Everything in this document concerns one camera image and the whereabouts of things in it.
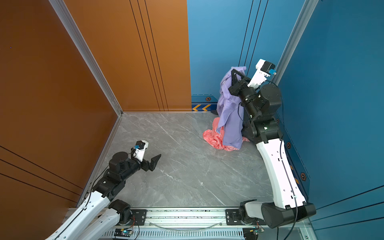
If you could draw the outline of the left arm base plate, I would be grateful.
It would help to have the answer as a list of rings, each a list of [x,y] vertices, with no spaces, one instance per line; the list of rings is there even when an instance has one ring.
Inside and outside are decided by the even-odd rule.
[[[144,226],[147,212],[146,209],[131,209],[129,211],[124,211],[120,213],[118,226]]]

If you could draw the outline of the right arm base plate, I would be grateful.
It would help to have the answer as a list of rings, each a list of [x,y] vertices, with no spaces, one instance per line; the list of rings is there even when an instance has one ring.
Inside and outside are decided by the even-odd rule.
[[[226,209],[225,210],[226,224],[228,226],[266,226],[266,223],[257,218],[251,218],[248,220],[243,220],[239,209]]]

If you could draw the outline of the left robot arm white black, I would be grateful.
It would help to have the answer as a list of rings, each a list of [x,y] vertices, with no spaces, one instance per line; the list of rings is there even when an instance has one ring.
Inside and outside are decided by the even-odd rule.
[[[97,240],[119,222],[131,220],[131,206],[115,197],[126,180],[139,170],[153,171],[162,155],[151,161],[140,160],[134,153],[118,152],[109,168],[92,187],[86,200],[49,237],[49,240]]]

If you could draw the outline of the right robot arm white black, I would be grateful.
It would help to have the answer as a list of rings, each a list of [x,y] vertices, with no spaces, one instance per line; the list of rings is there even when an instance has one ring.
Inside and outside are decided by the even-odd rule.
[[[251,79],[237,70],[231,71],[231,95],[239,97],[245,108],[243,134],[255,144],[265,163],[273,190],[273,202],[257,200],[240,204],[239,215],[244,224],[262,220],[271,229],[307,219],[316,214],[316,207],[309,203],[291,170],[275,112],[282,107],[282,95],[275,84],[258,87],[250,85]]]

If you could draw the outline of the purple cloth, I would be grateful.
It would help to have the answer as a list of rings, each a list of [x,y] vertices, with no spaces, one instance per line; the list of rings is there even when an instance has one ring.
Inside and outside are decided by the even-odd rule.
[[[244,108],[239,97],[230,93],[232,70],[244,73],[246,67],[232,67],[220,83],[220,97],[217,103],[219,122],[216,132],[223,136],[223,145],[240,149],[243,144]]]

